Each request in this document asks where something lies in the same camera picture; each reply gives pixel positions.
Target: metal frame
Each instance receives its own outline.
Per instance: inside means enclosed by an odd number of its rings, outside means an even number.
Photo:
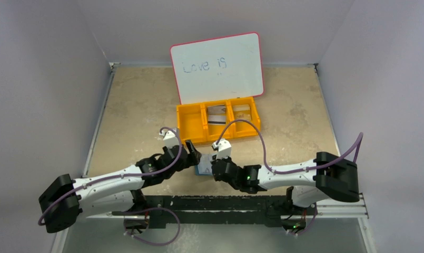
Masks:
[[[104,113],[104,110],[105,110],[105,107],[106,107],[108,96],[110,94],[114,75],[115,75],[115,72],[116,72],[118,66],[121,66],[121,64],[120,63],[111,63],[111,76],[110,76],[109,82],[107,84],[107,92],[105,94],[105,98],[104,98],[103,104],[102,104],[102,109],[100,111],[100,116],[98,118],[97,125],[95,127],[94,135],[93,135],[91,146],[90,146],[90,149],[89,149],[89,152],[88,152],[88,155],[87,155],[86,164],[85,164],[85,167],[84,167],[84,170],[83,170],[82,177],[87,177],[87,174],[89,172],[89,166],[91,164],[91,157],[92,157],[93,149],[94,149],[94,146],[95,146],[95,142],[97,140],[98,130],[99,130],[100,124],[102,122],[103,113]],[[123,64],[123,66],[143,66],[143,65]],[[312,64],[302,65],[302,66],[303,67],[313,67],[314,72],[316,74],[316,78],[319,81],[319,76],[317,75],[317,69],[315,68],[315,66],[312,66]],[[334,129],[332,127],[331,120],[330,120],[330,125],[331,125],[331,130],[333,132],[334,142],[336,144],[337,152],[338,152],[338,155],[340,155],[339,146],[337,144],[336,135],[334,134]],[[372,233],[371,233],[371,228],[368,224],[369,216],[368,216],[368,212],[367,212],[367,206],[366,206],[365,199],[364,199],[362,194],[361,194],[360,202],[357,202],[357,203],[344,203],[344,202],[338,202],[338,201],[335,201],[335,200],[328,199],[328,200],[319,201],[317,203],[317,208],[318,208],[318,215],[316,216],[316,219],[357,218],[358,223],[359,223],[359,227],[360,227],[361,233],[362,233],[362,239],[364,241],[367,253],[377,253],[376,247],[374,245],[373,236],[372,236]],[[124,219],[124,218],[140,220],[140,219],[144,219],[144,216],[113,216],[113,215],[111,215],[111,213],[105,213],[105,214],[102,214],[102,215],[94,215],[94,216],[88,217],[88,219]],[[66,237],[67,237],[69,229],[70,228],[56,233],[51,253],[61,253],[61,252],[63,252],[64,244],[66,242]]]

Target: yellow tray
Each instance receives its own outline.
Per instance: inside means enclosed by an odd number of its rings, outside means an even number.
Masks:
[[[176,106],[176,113],[178,129],[183,143],[190,139],[194,144],[205,144],[218,139],[225,125],[209,125],[207,123],[207,107],[219,104],[226,105],[226,124],[235,119],[232,106],[248,104],[251,108],[251,122],[260,129],[260,117],[258,116],[253,97],[181,104]],[[223,138],[234,139],[254,135],[257,135],[257,132],[252,126],[244,122],[237,122],[226,130]]]

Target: table surface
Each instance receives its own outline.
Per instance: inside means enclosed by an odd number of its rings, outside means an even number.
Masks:
[[[320,84],[313,67],[266,67],[264,94],[255,98],[269,165],[298,163],[318,151],[337,154]],[[119,67],[97,133],[88,176],[114,172],[162,151],[158,130],[176,126],[178,91],[171,67]],[[232,160],[239,166],[263,163],[258,137],[231,140]],[[212,153],[209,145],[196,146]],[[142,189],[146,195],[247,195],[194,168],[176,172],[162,184]],[[284,195],[285,187],[263,195]]]

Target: whiteboard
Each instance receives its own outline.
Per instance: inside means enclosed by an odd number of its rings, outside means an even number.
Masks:
[[[257,33],[173,45],[170,53],[181,104],[263,94]]]

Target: gray wall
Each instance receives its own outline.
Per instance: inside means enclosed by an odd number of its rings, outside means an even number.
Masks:
[[[365,138],[359,176],[380,252],[424,252],[424,1],[356,0],[320,62],[341,150]]]
[[[0,1],[0,252],[49,252],[38,196],[80,176],[108,77],[76,0]]]
[[[316,63],[353,0],[78,0],[110,62],[169,64],[176,43],[259,32],[264,63]]]

